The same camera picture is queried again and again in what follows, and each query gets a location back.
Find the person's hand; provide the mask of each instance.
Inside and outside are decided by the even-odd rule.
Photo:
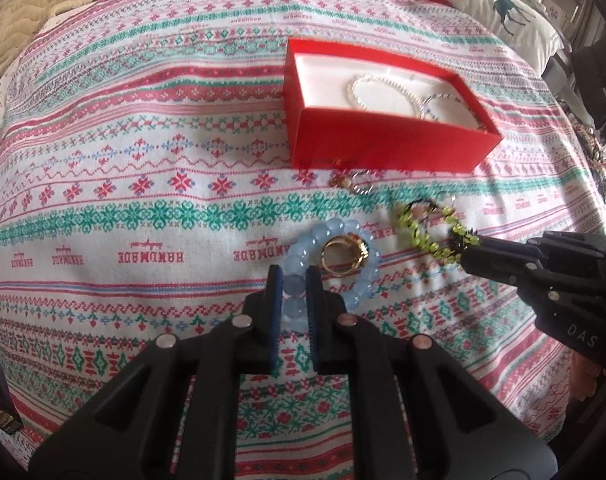
[[[572,352],[570,367],[570,395],[578,400],[586,400],[596,393],[596,380],[602,368],[577,352]]]

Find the blue bead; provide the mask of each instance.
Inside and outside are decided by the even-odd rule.
[[[365,229],[360,231],[358,235],[365,241],[366,244],[368,244],[368,247],[372,243],[372,240],[374,240],[372,233]]]
[[[305,245],[296,243],[296,244],[292,244],[291,246],[289,246],[288,255],[289,254],[296,254],[297,256],[300,256],[304,260],[307,260],[307,258],[309,256],[309,251],[307,250],[307,247],[305,247]]]
[[[361,229],[361,224],[359,224],[356,220],[346,220],[343,229],[346,233],[354,233],[359,234],[359,229]]]
[[[352,310],[355,310],[359,306],[359,296],[352,289],[344,290],[341,293],[341,297],[348,312],[352,312]]]
[[[367,265],[378,266],[381,263],[381,253],[379,251],[370,251],[368,254]]]
[[[303,261],[303,258],[297,254],[285,256],[285,259],[283,260],[283,272],[285,274],[304,274],[305,262]]]
[[[325,222],[325,225],[328,229],[330,229],[331,236],[343,234],[343,228],[345,227],[345,224],[340,218],[330,218],[328,221]]]
[[[298,319],[288,319],[286,317],[283,317],[283,322],[281,326],[283,330],[286,330],[287,332],[305,333],[307,332],[307,317],[301,316]]]
[[[331,235],[330,229],[328,229],[327,225],[325,224],[317,225],[312,229],[312,236],[319,245],[323,245],[326,241],[328,241]]]
[[[297,239],[296,243],[304,246],[307,249],[307,254],[311,254],[314,249],[317,248],[317,241],[310,233],[305,233],[301,235]]]
[[[379,276],[379,267],[376,266],[368,266],[363,267],[361,271],[361,275],[359,276],[360,280],[366,280],[368,282],[373,282]]]
[[[289,274],[283,278],[283,291],[290,296],[300,296],[305,292],[305,278],[299,274]]]
[[[286,298],[283,300],[283,316],[290,319],[298,319],[305,312],[305,300],[303,298]]]
[[[359,298],[368,298],[370,291],[372,290],[372,284],[368,280],[359,278],[354,282],[354,285],[352,285],[352,290]]]

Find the light blue beaded bracelet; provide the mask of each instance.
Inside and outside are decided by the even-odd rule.
[[[359,302],[369,297],[372,283],[379,275],[381,253],[373,250],[374,237],[369,231],[362,230],[356,220],[343,221],[340,218],[330,218],[324,224],[315,226],[310,233],[301,235],[293,243],[283,260],[283,292],[289,298],[283,300],[283,325],[286,330],[296,332],[307,331],[305,294],[305,271],[309,267],[310,256],[320,250],[331,238],[352,233],[357,235],[368,246],[368,258],[361,269],[358,279],[349,290],[341,292],[345,307],[353,311]]]

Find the ring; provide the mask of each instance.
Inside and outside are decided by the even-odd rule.
[[[336,272],[335,270],[332,270],[328,267],[325,261],[325,250],[334,245],[341,245],[343,247],[347,247],[352,252],[352,266],[350,266],[349,270],[344,270],[344,272]],[[334,276],[335,278],[342,278],[344,276],[347,276],[351,272],[354,272],[359,267],[365,265],[368,256],[368,246],[361,237],[358,237],[354,233],[338,235],[334,238],[330,238],[323,246],[323,250],[321,251],[321,268],[329,275]]]
[[[369,187],[367,189],[361,187],[361,184],[357,184],[354,179],[358,176],[362,176],[365,174],[368,174],[369,170],[363,170],[363,171],[358,171],[357,173],[354,173],[352,175],[352,178],[350,179],[350,183],[351,183],[351,187],[352,187],[352,192],[356,195],[367,195],[372,191],[372,188],[374,187],[374,184],[370,183]]]

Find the fair isle pattern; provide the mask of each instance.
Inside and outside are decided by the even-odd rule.
[[[473,174],[379,171],[368,196],[330,187],[331,172],[291,170],[282,83],[292,36],[455,70],[505,138]],[[25,463],[147,341],[198,335],[238,312],[292,241],[335,215],[369,226],[382,253],[360,314],[398,337],[430,333],[532,431],[554,436],[568,352],[535,329],[512,287],[408,249],[395,211],[445,190],[486,235],[606,230],[580,153],[545,83],[454,9],[101,0],[39,35],[8,90],[0,358],[25,428],[4,443]],[[308,334],[284,332],[275,373],[242,384],[237,476],[352,475],[347,380],[315,376]]]

